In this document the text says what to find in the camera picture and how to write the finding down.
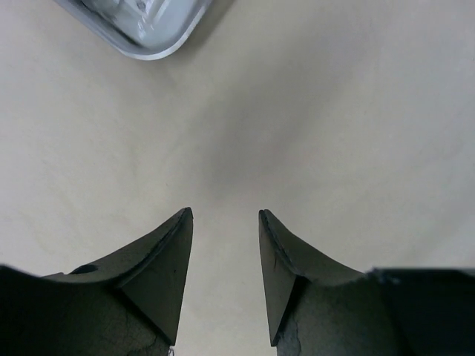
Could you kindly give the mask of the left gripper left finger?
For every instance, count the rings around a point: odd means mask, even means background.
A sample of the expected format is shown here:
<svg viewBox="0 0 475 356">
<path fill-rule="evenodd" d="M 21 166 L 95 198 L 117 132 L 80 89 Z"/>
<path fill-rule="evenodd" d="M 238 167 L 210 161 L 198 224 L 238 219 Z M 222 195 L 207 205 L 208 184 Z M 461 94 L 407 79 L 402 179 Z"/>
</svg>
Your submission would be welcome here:
<svg viewBox="0 0 475 356">
<path fill-rule="evenodd" d="M 158 228 L 72 272 L 1 267 L 3 355 L 169 355 L 193 236 L 183 208 Z"/>
</svg>

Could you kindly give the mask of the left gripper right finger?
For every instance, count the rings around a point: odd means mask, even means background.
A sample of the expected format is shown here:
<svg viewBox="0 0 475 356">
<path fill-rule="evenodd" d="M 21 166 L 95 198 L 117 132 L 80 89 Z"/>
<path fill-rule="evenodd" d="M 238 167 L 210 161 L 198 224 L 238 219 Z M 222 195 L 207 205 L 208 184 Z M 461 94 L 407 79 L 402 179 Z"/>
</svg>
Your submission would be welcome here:
<svg viewBox="0 0 475 356">
<path fill-rule="evenodd" d="M 279 355 L 472 355 L 474 270 L 356 271 L 259 213 L 271 345 Z"/>
</svg>

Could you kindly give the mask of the beige cloth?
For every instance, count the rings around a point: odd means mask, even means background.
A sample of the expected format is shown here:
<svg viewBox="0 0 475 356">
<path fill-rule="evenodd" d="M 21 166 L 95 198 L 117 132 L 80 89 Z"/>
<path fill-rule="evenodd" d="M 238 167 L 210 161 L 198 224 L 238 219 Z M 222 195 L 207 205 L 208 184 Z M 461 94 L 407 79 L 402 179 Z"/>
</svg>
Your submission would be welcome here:
<svg viewBox="0 0 475 356">
<path fill-rule="evenodd" d="M 1 261 L 69 272 L 190 207 L 177 355 L 273 355 L 258 212 L 360 271 L 474 265 L 474 3 L 215 1 L 130 59 L 1 3 Z"/>
</svg>

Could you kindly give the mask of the metal instrument tray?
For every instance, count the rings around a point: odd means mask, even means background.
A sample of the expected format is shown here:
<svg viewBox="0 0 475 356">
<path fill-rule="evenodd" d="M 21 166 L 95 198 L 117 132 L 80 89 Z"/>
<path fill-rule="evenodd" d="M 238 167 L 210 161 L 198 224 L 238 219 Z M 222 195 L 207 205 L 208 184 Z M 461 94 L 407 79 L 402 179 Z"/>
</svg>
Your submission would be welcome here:
<svg viewBox="0 0 475 356">
<path fill-rule="evenodd" d="M 63 0 L 57 4 L 124 56 L 154 61 L 186 42 L 212 1 Z"/>
</svg>

